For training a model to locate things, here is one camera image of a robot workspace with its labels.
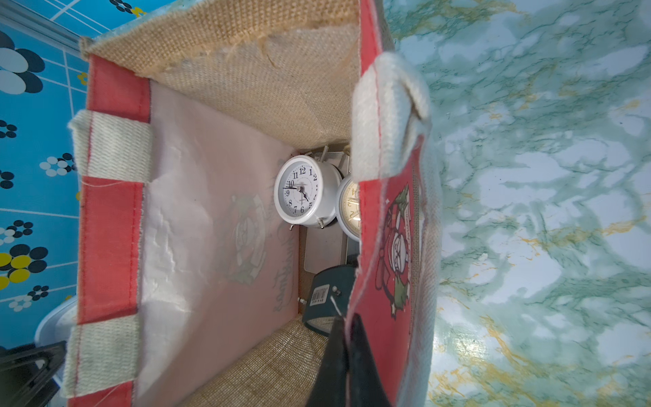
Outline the dark green triangular clock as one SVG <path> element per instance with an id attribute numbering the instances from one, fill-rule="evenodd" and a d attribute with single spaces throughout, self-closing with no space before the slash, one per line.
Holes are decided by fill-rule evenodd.
<path id="1" fill-rule="evenodd" d="M 328 337 L 337 317 L 348 311 L 355 279 L 351 265 L 333 266 L 316 274 L 306 298 L 303 325 Z"/>

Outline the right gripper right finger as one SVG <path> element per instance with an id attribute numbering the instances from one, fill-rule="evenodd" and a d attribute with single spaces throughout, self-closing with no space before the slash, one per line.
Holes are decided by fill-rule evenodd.
<path id="1" fill-rule="evenodd" d="M 349 334 L 349 405 L 390 406 L 361 317 L 355 314 Z"/>

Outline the blue mirror clock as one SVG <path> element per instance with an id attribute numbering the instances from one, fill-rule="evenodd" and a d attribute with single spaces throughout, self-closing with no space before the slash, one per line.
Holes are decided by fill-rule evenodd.
<path id="1" fill-rule="evenodd" d="M 305 241 L 303 269 L 318 274 L 346 262 L 348 236 L 337 222 L 320 228 L 308 228 Z"/>

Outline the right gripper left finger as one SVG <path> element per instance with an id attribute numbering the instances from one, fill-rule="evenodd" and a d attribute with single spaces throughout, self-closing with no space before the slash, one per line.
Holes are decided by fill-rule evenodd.
<path id="1" fill-rule="evenodd" d="M 306 406 L 344 407 L 347 403 L 348 369 L 344 319 L 338 316 L 332 325 L 325 354 Z"/>

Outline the white twin-bell alarm clock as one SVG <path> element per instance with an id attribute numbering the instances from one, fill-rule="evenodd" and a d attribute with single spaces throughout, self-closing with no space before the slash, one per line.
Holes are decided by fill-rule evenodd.
<path id="1" fill-rule="evenodd" d="M 281 167 L 274 186 L 278 215 L 292 226 L 324 229 L 336 218 L 342 175 L 333 164 L 297 155 Z"/>

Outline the grey round beige-face clock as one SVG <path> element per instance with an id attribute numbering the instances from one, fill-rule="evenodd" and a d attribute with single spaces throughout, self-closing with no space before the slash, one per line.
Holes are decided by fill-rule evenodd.
<path id="1" fill-rule="evenodd" d="M 337 190 L 337 222 L 344 233 L 359 242 L 361 238 L 361 214 L 359 184 L 352 176 L 346 176 Z"/>

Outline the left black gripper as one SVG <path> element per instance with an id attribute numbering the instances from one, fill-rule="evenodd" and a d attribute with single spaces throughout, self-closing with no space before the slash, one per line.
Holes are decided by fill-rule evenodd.
<path id="1" fill-rule="evenodd" d="M 46 406 L 59 391 L 54 376 L 65 358 L 65 342 L 1 348 L 1 406 Z"/>

